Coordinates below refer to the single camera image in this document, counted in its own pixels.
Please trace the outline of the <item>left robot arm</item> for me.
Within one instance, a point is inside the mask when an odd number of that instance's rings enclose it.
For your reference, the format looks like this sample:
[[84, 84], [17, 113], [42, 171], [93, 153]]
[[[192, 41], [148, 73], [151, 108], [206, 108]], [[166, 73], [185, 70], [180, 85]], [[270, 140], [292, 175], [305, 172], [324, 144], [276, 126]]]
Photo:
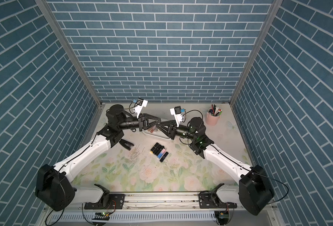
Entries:
[[124, 130], [147, 130], [161, 122], [150, 114], [133, 116], [122, 105], [113, 105], [106, 112], [108, 122], [94, 138], [64, 160], [43, 165], [37, 173], [35, 195], [54, 211], [70, 204], [86, 204], [89, 208], [109, 206], [110, 191], [100, 184], [74, 187], [71, 182], [93, 160], [113, 148], [124, 136]]

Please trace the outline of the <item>pink blue gradient lipstick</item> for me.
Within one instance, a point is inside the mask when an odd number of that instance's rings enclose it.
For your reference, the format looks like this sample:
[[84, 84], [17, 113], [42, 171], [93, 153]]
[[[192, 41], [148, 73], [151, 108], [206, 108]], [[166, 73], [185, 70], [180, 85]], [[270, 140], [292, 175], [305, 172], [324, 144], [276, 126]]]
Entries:
[[158, 154], [158, 158], [160, 159], [166, 153], [166, 149], [162, 149], [161, 152]]

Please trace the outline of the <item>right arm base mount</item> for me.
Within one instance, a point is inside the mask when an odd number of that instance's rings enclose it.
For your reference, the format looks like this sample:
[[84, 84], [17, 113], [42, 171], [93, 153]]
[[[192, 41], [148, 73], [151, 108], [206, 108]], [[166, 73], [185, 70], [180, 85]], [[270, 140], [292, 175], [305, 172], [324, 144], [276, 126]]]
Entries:
[[221, 205], [217, 200], [212, 196], [212, 193], [209, 191], [202, 191], [198, 194], [199, 207], [201, 209], [211, 209], [211, 208], [220, 208]]

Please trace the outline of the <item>black round lipstick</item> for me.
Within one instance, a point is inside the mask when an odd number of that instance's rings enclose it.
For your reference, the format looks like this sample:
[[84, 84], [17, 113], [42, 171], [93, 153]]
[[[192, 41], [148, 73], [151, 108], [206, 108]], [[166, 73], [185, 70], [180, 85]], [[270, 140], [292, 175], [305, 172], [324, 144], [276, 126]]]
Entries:
[[165, 160], [165, 158], [168, 156], [168, 154], [169, 154], [169, 152], [165, 152], [165, 153], [161, 156], [161, 158], [160, 158], [160, 162], [161, 162], [161, 163]]

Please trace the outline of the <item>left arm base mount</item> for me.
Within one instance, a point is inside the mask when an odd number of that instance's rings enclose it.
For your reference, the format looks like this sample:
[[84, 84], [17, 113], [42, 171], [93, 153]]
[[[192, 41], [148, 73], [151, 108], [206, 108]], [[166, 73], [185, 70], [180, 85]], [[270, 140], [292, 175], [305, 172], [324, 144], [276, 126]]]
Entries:
[[98, 202], [87, 202], [84, 205], [86, 210], [121, 210], [125, 201], [125, 194], [108, 194], [104, 195]]

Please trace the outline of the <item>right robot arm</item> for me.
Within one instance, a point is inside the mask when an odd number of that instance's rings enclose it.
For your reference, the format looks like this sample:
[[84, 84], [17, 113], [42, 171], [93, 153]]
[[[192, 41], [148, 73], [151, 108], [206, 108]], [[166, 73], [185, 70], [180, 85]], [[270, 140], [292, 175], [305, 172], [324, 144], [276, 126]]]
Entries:
[[227, 172], [239, 186], [239, 201], [252, 215], [258, 215], [273, 199], [270, 178], [264, 168], [243, 163], [223, 151], [206, 135], [206, 126], [200, 117], [192, 118], [186, 126], [176, 121], [162, 121], [156, 127], [166, 136], [176, 136], [190, 140], [188, 146], [196, 154]]

